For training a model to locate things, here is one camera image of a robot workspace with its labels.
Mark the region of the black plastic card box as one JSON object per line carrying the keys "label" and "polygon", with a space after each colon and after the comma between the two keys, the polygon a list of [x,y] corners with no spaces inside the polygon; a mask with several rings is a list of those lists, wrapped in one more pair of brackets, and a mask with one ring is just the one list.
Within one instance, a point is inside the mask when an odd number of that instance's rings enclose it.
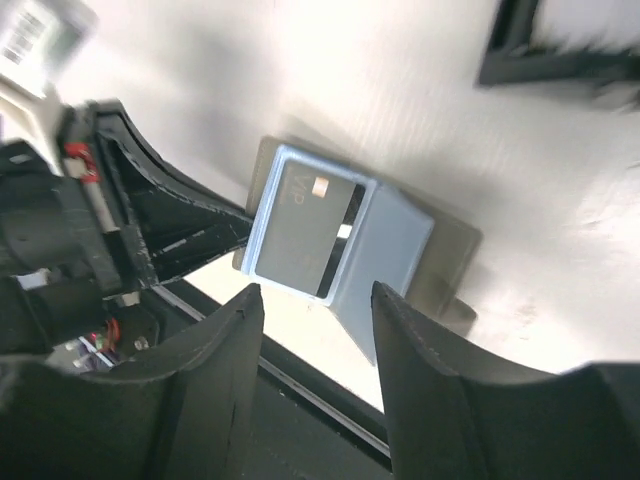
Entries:
{"label": "black plastic card box", "polygon": [[561,83],[609,110],[639,109],[637,1],[500,1],[477,83]]}

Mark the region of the black VIP credit card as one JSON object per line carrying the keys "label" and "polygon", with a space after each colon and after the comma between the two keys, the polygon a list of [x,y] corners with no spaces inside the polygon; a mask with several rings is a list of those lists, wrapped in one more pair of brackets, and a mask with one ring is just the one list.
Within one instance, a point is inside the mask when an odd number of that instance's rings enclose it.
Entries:
{"label": "black VIP credit card", "polygon": [[326,298],[356,220],[365,187],[311,165],[283,168],[255,273]]}

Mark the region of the grey leather card holder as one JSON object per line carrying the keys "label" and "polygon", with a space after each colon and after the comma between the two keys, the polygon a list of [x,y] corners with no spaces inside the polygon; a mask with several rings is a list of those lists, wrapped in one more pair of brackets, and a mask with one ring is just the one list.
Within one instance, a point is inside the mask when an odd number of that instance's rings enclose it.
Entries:
{"label": "grey leather card holder", "polygon": [[[260,277],[255,266],[288,161],[349,179],[365,187],[327,297],[297,291]],[[479,229],[419,196],[343,159],[277,137],[260,140],[246,203],[253,226],[233,266],[250,279],[327,308],[370,362],[376,361],[371,313],[375,282],[391,287],[431,318],[440,318],[457,294],[482,241]]]}

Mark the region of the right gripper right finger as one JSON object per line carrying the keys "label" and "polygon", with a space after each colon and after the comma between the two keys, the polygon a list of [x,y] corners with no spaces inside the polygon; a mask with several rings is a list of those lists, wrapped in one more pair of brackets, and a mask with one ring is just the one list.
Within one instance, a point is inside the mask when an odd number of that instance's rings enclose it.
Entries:
{"label": "right gripper right finger", "polygon": [[637,364],[550,374],[473,344],[385,284],[371,306],[396,478],[638,477]]}

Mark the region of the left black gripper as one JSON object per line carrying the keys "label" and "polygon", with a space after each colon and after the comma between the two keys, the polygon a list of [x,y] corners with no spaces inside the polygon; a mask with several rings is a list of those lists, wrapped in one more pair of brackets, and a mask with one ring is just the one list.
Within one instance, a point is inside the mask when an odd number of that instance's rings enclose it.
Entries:
{"label": "left black gripper", "polygon": [[252,219],[164,161],[119,101],[65,108],[54,145],[61,175],[24,140],[1,149],[2,353],[155,346],[144,291],[244,247]]}

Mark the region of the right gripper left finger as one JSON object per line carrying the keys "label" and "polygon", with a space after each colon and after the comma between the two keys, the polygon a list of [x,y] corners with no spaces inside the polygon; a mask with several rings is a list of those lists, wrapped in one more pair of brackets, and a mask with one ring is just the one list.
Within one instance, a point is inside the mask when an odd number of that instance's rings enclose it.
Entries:
{"label": "right gripper left finger", "polygon": [[1,360],[5,479],[237,479],[262,342],[260,288],[107,372]]}

